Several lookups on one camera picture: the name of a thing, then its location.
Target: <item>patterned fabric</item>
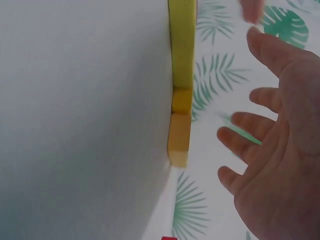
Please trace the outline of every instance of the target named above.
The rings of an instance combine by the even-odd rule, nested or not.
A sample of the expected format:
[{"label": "patterned fabric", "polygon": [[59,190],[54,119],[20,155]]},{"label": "patterned fabric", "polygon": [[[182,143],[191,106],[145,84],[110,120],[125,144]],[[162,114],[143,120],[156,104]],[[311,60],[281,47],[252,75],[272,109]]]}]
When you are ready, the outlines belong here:
[{"label": "patterned fabric", "polygon": [[[315,23],[320,18],[308,6],[316,10],[320,0],[273,2],[267,1],[259,29],[319,55],[320,36]],[[246,169],[218,141],[219,127],[227,126],[261,144],[231,124],[233,112],[277,117],[249,101],[251,90],[277,87],[278,79],[250,54],[246,41],[250,25],[242,20],[240,12],[236,0],[198,0],[189,164],[187,169],[180,169],[172,228],[172,235],[179,240],[256,239],[217,176],[221,166],[240,174]]]}]

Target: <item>palm leaf pattern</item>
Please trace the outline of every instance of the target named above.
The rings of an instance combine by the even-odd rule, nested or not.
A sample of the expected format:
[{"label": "palm leaf pattern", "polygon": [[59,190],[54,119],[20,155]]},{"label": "palm leaf pattern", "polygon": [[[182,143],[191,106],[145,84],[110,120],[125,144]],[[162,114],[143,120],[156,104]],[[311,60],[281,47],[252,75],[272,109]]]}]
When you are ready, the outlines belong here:
[{"label": "palm leaf pattern", "polygon": [[230,20],[226,7],[219,0],[203,0],[198,3],[196,29],[202,42],[211,38],[213,45],[217,33],[231,39],[235,26]]},{"label": "palm leaf pattern", "polygon": [[299,10],[299,11],[302,11],[302,12],[304,12],[304,13],[307,13],[307,14],[311,14],[311,11],[312,11],[314,8],[318,8],[318,9],[319,9],[319,7],[320,7],[320,6],[317,6],[317,4],[320,4],[320,0],[308,0],[309,2],[310,2],[310,1],[313,1],[314,4],[312,4],[312,6],[308,6],[307,10],[306,10],[306,9],[303,9],[303,3],[304,3],[306,0],[297,0],[297,1],[298,1],[298,4],[299,4],[300,6],[297,6],[297,4],[294,3],[294,2],[291,1],[291,0],[286,0],[286,2],[287,2],[291,7],[293,7],[293,8],[296,9],[296,10]]},{"label": "palm leaf pattern", "polygon": [[207,226],[204,224],[209,221],[204,218],[207,213],[203,211],[207,207],[203,204],[206,198],[194,186],[195,181],[190,182],[190,176],[184,173],[178,179],[172,235],[179,240],[197,240],[196,235],[205,235]]},{"label": "palm leaf pattern", "polygon": [[235,54],[214,54],[211,58],[202,57],[195,63],[194,89],[192,102],[192,121],[197,121],[200,112],[219,97],[220,92],[232,92],[234,84],[248,81],[242,75],[248,69],[233,68]]},{"label": "palm leaf pattern", "polygon": [[266,6],[261,22],[266,34],[279,37],[282,41],[298,48],[305,48],[309,29],[305,21],[293,11],[276,6]]},{"label": "palm leaf pattern", "polygon": [[223,121],[224,125],[228,128],[230,128],[231,130],[235,131],[236,133],[238,133],[239,135],[241,135],[242,137],[250,140],[251,142],[254,142],[256,144],[261,145],[261,141],[259,141],[258,139],[254,138],[250,133],[244,131],[243,129],[241,129],[240,127],[237,127],[235,125],[233,125],[231,123],[231,116],[223,113],[223,112],[218,112],[216,113]]}]

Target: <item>yellow block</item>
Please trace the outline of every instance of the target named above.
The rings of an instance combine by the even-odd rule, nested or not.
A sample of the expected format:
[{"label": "yellow block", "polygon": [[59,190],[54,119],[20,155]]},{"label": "yellow block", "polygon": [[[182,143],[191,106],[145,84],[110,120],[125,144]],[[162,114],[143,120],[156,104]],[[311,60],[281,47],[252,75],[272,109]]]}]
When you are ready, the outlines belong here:
[{"label": "yellow block", "polygon": [[167,151],[173,167],[187,167],[190,130],[190,114],[173,113],[171,115]]},{"label": "yellow block", "polygon": [[173,88],[172,112],[190,114],[192,109],[193,90],[181,87]]},{"label": "yellow block", "polygon": [[192,89],[197,0],[168,0],[173,85]]}]

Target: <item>white wall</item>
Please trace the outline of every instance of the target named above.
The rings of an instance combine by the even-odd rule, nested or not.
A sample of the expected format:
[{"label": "white wall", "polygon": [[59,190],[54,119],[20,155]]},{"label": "white wall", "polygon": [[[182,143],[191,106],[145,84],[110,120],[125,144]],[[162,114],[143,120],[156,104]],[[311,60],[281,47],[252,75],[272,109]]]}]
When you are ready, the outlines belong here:
[{"label": "white wall", "polygon": [[139,240],[171,75],[167,0],[0,1],[0,239]]}]

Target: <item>palm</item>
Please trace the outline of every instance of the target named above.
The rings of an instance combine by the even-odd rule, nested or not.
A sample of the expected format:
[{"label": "palm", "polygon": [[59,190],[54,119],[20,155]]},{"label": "palm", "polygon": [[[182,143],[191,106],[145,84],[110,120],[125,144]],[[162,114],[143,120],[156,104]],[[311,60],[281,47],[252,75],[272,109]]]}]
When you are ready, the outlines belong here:
[{"label": "palm", "polygon": [[234,195],[244,223],[260,240],[319,239],[320,84],[314,79],[320,79],[320,59],[276,38],[255,37],[260,39],[248,39],[250,51],[280,78],[280,84],[279,89],[256,89],[250,99],[278,113],[278,119],[247,112],[232,116],[234,125],[262,144],[222,127],[219,140],[248,167],[243,175],[222,167],[219,179]]}]

